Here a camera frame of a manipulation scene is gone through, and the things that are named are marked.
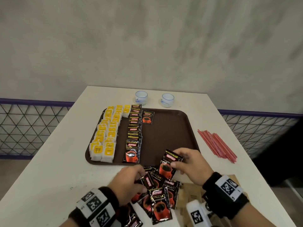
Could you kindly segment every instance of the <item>floor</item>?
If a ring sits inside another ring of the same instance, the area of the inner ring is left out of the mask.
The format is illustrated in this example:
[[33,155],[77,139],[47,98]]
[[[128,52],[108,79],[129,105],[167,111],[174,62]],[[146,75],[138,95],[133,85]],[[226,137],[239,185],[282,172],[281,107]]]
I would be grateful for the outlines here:
[[[6,194],[30,160],[0,160],[0,199]],[[273,192],[297,227],[303,227],[303,199],[291,188],[274,187]]]

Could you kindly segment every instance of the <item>gray wall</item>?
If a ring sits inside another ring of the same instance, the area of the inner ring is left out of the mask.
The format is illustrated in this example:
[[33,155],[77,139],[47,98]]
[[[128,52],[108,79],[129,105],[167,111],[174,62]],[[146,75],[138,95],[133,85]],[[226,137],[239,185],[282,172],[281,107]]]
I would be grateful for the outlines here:
[[299,113],[302,10],[303,0],[0,0],[0,97],[75,101],[97,85]]

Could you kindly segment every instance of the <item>black wire grid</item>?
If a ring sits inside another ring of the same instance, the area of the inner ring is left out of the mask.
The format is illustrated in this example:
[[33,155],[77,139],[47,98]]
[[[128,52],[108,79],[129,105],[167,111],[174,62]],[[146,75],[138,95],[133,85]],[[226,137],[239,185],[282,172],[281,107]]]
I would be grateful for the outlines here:
[[[0,104],[0,158],[31,159],[69,109]],[[281,116],[221,114],[251,158],[256,157],[298,120]]]

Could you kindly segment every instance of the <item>black wristband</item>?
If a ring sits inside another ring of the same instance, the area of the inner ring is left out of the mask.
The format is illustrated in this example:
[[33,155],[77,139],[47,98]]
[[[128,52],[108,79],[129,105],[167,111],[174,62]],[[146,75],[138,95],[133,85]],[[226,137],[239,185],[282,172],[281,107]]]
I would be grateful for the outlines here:
[[[203,189],[206,190],[203,198],[208,203],[210,210],[212,210],[219,218],[225,216],[231,220],[249,201],[242,192],[239,192],[242,189],[226,175],[225,177],[228,180],[219,187],[216,182],[222,178],[222,175],[218,172],[214,172],[203,185]],[[232,192],[234,191],[237,193],[236,198],[232,196]]]
[[88,204],[87,202],[91,200],[93,204],[90,204],[88,212],[84,211],[87,209],[87,205],[83,205],[80,209],[80,206],[77,205],[77,207],[69,214],[69,218],[72,218],[78,226],[80,227],[90,227],[90,221],[93,221],[93,219],[98,215],[102,210],[107,209],[106,211],[106,217],[108,219],[106,220],[106,223],[102,225],[102,223],[99,223],[100,226],[110,226],[112,222],[114,221],[113,215],[115,214],[115,211],[119,207],[119,201],[114,194],[114,192],[108,188],[108,187],[100,187],[98,192],[97,189],[93,189],[90,192],[88,192],[79,202],[83,204]]

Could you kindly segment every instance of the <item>bundle of red sticks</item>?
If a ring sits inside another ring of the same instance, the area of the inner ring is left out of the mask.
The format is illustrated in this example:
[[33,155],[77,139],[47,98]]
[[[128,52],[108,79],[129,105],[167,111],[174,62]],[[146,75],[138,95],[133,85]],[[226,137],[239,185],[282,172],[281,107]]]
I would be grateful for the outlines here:
[[211,151],[214,153],[214,155],[218,156],[219,158],[229,159],[232,163],[235,163],[237,161],[237,156],[218,136],[218,134],[211,134],[207,130],[198,130],[198,133],[201,135],[201,137],[206,142]]

